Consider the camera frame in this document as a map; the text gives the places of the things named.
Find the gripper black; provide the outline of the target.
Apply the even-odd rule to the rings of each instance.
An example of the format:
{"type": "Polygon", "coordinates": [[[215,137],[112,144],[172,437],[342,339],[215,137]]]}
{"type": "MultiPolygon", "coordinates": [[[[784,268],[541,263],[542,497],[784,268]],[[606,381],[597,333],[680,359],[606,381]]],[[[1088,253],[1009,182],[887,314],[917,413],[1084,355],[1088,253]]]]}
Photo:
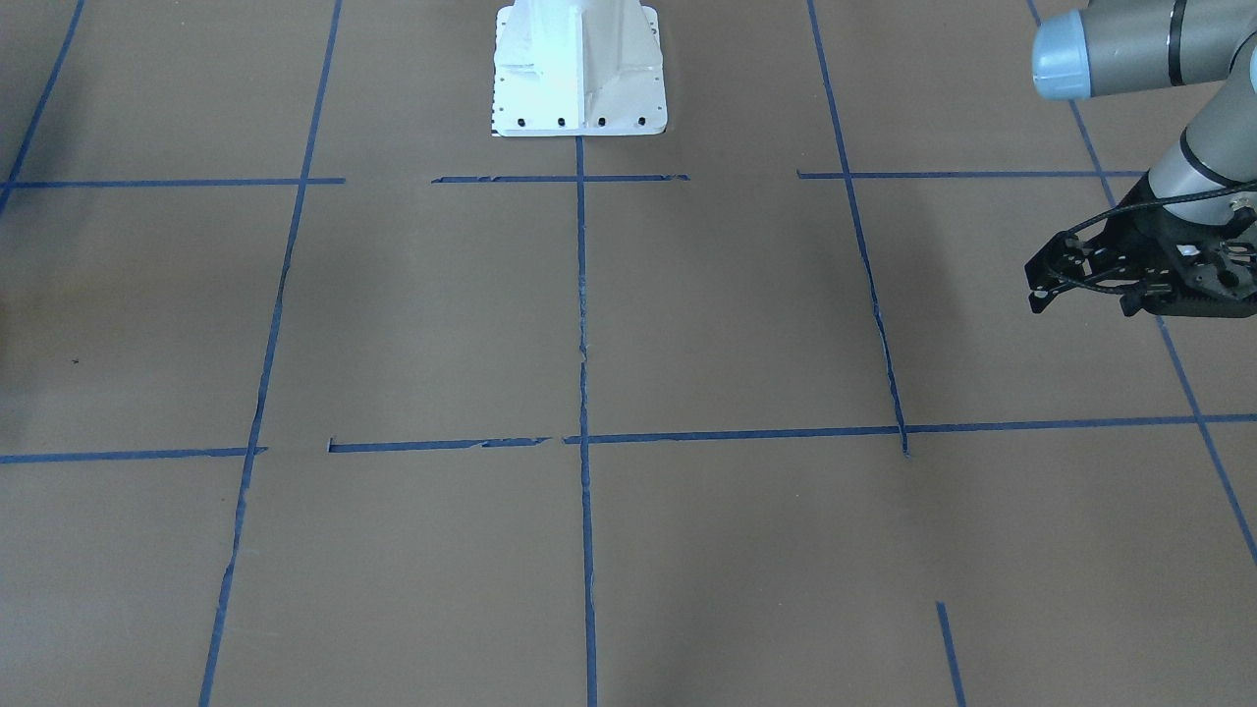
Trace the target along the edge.
{"type": "Polygon", "coordinates": [[[1247,318],[1254,316],[1254,213],[1234,211],[1221,226],[1182,220],[1168,211],[1151,218],[1153,238],[1166,272],[1143,297],[1156,316],[1247,318]]]}

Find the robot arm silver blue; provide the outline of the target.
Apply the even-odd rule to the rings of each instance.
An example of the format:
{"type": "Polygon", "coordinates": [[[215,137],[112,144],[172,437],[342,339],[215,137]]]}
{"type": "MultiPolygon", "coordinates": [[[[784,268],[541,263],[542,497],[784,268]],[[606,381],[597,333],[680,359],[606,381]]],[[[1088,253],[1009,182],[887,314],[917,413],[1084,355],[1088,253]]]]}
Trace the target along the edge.
{"type": "Polygon", "coordinates": [[[1254,315],[1256,9],[1252,1],[1091,1],[1045,20],[1031,68],[1045,99],[1217,83],[1221,89],[1117,206],[1055,233],[1024,264],[1035,313],[1068,291],[1125,316],[1254,315]]]}

